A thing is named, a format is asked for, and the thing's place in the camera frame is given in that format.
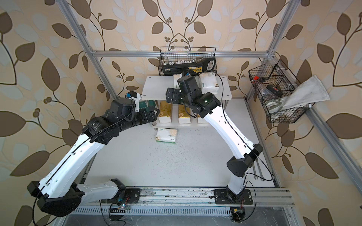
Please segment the gold tissue pack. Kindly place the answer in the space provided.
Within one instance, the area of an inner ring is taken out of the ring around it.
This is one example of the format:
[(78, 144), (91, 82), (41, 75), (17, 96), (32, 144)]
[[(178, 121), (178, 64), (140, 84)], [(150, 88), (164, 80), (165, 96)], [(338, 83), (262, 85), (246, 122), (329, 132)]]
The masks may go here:
[(191, 116), (186, 112), (188, 108), (184, 105), (178, 106), (178, 122), (179, 124), (191, 124)]
[(160, 110), (160, 114), (158, 117), (159, 122), (160, 123), (171, 123), (173, 105), (170, 103), (167, 103), (166, 101), (161, 101), (159, 110)]
[(205, 118), (202, 118), (200, 115), (197, 115), (197, 123), (205, 124), (205, 123), (207, 123), (207, 121), (205, 120)]

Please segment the white tissue pack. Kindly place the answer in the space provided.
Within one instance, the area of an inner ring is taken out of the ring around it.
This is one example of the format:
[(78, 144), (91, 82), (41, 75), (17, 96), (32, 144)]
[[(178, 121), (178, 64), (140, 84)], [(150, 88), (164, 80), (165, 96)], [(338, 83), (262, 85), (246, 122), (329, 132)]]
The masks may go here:
[(203, 72), (199, 75), (199, 83), (201, 92), (206, 94), (208, 92), (216, 95), (219, 90), (219, 85), (214, 72)]
[(158, 128), (156, 133), (156, 141), (165, 143), (176, 143), (177, 134), (177, 129)]
[(179, 89), (179, 83), (178, 80), (182, 78), (182, 74), (174, 74), (173, 75), (173, 87), (175, 89)]

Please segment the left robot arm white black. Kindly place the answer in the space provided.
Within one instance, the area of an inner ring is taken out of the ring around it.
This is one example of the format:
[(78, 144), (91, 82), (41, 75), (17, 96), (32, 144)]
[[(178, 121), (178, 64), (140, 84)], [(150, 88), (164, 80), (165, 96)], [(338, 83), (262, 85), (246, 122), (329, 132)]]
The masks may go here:
[(79, 205), (97, 200), (126, 200), (126, 187), (118, 179), (96, 185), (81, 185), (75, 179), (89, 161), (109, 141), (121, 132), (157, 120), (159, 109), (151, 106), (138, 109), (136, 100), (120, 98), (113, 100), (102, 115), (91, 119), (83, 128), (77, 141), (42, 180), (32, 181), (27, 190), (35, 197), (39, 209), (56, 217), (64, 217)]

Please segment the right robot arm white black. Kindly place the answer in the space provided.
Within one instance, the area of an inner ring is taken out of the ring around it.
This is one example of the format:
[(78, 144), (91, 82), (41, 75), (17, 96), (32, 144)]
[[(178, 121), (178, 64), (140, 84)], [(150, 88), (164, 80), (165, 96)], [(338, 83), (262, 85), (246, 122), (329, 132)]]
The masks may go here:
[(245, 189), (247, 171), (263, 151), (262, 146), (254, 144), (242, 134), (213, 93), (202, 93), (194, 76), (184, 76), (177, 82), (179, 89), (167, 89), (166, 102), (190, 108), (205, 119), (227, 143), (233, 157), (227, 162), (232, 175), (226, 190), (233, 199), (237, 199)]

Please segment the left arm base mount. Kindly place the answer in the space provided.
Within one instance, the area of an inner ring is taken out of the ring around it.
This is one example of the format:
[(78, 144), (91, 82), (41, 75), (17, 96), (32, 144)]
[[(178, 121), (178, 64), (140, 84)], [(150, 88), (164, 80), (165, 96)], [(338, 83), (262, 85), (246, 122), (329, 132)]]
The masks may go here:
[(138, 188), (122, 188), (116, 195), (109, 199), (109, 203), (130, 204), (137, 203), (140, 198), (141, 189)]

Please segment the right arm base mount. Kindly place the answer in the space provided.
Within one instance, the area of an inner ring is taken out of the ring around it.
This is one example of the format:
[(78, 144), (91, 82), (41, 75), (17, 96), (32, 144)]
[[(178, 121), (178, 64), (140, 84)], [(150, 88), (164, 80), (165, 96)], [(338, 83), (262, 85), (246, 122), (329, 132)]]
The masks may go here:
[(250, 190), (244, 189), (238, 195), (234, 194), (230, 189), (215, 189), (214, 197), (216, 204), (224, 205), (252, 205), (254, 204)]

